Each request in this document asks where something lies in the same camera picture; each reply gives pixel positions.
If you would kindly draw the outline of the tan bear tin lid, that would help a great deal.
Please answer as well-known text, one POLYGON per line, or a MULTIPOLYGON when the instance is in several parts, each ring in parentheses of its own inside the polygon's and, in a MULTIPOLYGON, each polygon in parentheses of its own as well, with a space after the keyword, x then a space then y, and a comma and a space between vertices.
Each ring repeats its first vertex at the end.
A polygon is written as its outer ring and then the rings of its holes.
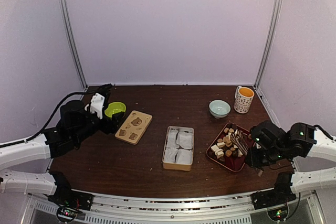
POLYGON ((133 110, 114 135, 116 139, 137 145, 153 116, 133 110))

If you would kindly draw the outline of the metal tongs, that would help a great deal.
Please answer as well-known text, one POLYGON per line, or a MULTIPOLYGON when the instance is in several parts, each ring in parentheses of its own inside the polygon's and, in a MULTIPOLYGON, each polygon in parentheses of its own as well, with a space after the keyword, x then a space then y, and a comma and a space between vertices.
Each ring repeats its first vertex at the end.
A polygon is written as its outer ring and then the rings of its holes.
POLYGON ((246 157, 246 155, 248 154, 249 148, 245 142, 244 134, 242 133, 242 131, 231 127, 229 129, 229 133, 230 133, 230 140, 233 142, 234 145, 238 147, 237 153, 238 154, 241 153, 242 156, 246 157))

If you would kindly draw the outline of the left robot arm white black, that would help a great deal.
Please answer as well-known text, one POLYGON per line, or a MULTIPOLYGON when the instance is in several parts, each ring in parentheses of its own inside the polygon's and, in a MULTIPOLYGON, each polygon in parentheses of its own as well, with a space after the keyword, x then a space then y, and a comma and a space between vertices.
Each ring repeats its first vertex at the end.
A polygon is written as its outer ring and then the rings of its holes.
POLYGON ((60 120, 55 127, 27 139, 1 144, 1 193, 44 194, 56 204, 73 206, 79 198, 62 173, 15 172, 9 167, 63 156, 79 149, 97 131, 114 133, 125 112, 126 106, 121 102, 85 105, 80 100, 72 100, 60 107, 60 120))

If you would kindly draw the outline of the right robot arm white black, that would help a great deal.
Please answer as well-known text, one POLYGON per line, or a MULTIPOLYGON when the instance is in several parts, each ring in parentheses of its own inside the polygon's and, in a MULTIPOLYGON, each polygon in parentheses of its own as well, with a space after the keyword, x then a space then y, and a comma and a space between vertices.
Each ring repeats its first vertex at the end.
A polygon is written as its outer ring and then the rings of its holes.
MULTIPOLYGON (((262 169, 280 160, 292 161, 296 157, 315 157, 335 161, 335 137, 319 125, 295 123, 288 132, 270 121, 264 121, 250 130, 256 146, 251 147, 245 163, 262 169)), ((273 189, 253 193, 255 209, 285 204, 303 191, 335 187, 335 168, 311 172, 281 172, 273 189)))

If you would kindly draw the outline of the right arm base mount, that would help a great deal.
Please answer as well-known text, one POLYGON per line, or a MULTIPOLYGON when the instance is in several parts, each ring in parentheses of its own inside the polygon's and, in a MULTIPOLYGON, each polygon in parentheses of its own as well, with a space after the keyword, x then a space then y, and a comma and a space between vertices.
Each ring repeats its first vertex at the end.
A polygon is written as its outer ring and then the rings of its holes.
POLYGON ((251 200, 255 210, 283 205, 296 200, 296 194, 292 192, 280 192, 275 189, 258 191, 251 194, 251 200))

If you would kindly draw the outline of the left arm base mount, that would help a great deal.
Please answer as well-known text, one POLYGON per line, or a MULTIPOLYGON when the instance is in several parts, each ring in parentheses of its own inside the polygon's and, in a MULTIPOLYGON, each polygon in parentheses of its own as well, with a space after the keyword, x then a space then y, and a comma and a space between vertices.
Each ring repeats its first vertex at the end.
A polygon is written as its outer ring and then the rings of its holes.
POLYGON ((57 187, 53 195, 48 195, 48 200, 75 210, 90 210, 94 195, 72 190, 67 187, 57 187))

